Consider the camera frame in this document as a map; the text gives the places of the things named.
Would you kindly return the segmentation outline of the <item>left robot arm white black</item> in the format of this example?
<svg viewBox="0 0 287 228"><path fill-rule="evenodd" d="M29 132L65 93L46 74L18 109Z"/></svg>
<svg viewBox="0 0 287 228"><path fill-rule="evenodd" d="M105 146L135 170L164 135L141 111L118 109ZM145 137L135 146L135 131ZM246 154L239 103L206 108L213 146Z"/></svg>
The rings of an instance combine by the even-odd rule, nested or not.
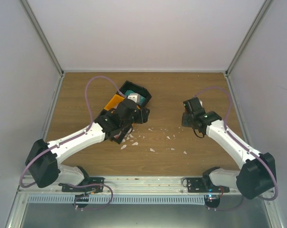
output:
<svg viewBox="0 0 287 228"><path fill-rule="evenodd" d="M55 182L72 184L83 192L89 188L89 179L79 167L62 165L73 154L97 143L110 140L120 144L133 124L148 121L150 110L137 105L131 99L124 99L116 108L101 113L89 126L64 138L45 142L39 139L33 143L25 161L29 172L39 188Z"/></svg>

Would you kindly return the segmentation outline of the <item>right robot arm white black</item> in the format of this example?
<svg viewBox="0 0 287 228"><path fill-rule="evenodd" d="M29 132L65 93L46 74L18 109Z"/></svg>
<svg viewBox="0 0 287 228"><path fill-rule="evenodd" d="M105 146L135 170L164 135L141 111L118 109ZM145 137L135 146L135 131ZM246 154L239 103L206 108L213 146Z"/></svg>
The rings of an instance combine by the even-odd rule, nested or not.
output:
<svg viewBox="0 0 287 228"><path fill-rule="evenodd" d="M243 197L251 200L274 189L278 196L275 159L270 153L261 153L245 143L235 134L220 115L206 112L199 98L193 97L183 102L185 111L182 126L189 127L195 135L208 136L214 140L234 160L239 170L225 170L213 167L202 174L202 188L213 192L218 187L237 189Z"/></svg>

